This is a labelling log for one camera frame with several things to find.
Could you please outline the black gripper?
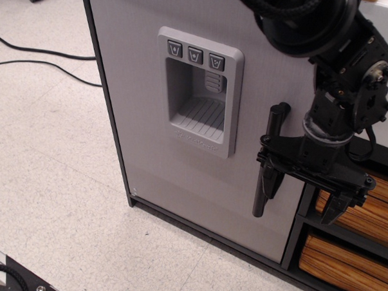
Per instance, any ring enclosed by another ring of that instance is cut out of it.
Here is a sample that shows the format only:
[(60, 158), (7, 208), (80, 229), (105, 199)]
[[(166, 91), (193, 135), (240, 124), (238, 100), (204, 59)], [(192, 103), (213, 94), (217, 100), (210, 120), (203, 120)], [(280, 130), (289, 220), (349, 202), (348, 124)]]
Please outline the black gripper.
[(343, 147), (320, 145), (306, 136), (273, 136), (262, 143), (270, 161), (263, 167), (263, 194), (275, 198), (286, 174), (330, 193), (321, 224), (331, 225), (351, 204), (365, 202), (376, 180), (355, 165)]

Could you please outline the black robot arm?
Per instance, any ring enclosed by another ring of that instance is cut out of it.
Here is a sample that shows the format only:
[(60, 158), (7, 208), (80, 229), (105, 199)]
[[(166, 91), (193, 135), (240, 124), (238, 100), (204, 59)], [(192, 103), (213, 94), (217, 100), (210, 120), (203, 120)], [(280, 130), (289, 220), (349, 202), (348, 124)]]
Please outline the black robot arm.
[(329, 193), (321, 223), (365, 203), (376, 182), (359, 163), (370, 153), (351, 151), (388, 112), (388, 44), (359, 9), (360, 0), (240, 0), (279, 52), (315, 66), (315, 96), (302, 121), (304, 134), (281, 136), (290, 105), (270, 108), (257, 155), (260, 171), (252, 213), (261, 217), (286, 174)]

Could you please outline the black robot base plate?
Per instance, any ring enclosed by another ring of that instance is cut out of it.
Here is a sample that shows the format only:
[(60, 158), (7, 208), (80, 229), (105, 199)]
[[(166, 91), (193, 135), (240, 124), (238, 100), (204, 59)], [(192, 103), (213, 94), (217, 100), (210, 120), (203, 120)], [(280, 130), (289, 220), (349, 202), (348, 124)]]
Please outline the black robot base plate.
[(0, 291), (59, 291), (0, 251)]

